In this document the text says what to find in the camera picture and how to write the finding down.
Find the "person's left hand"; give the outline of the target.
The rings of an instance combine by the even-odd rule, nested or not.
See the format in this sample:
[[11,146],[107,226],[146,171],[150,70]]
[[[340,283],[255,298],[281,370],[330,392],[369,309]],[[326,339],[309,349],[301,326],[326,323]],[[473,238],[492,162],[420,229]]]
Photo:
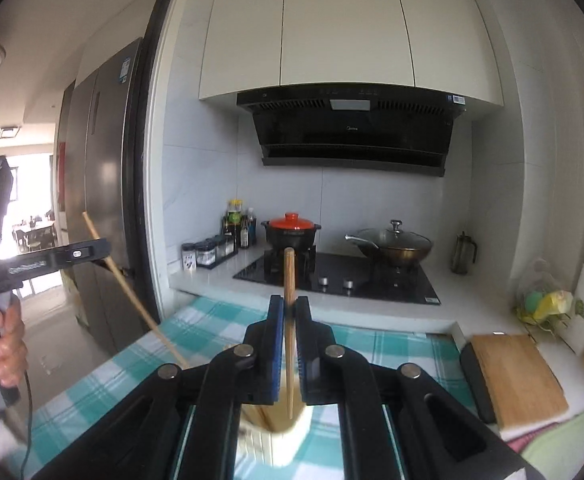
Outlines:
[[17,387],[27,370],[27,348],[24,342],[25,325],[21,303],[11,295],[10,307],[0,312],[0,385]]

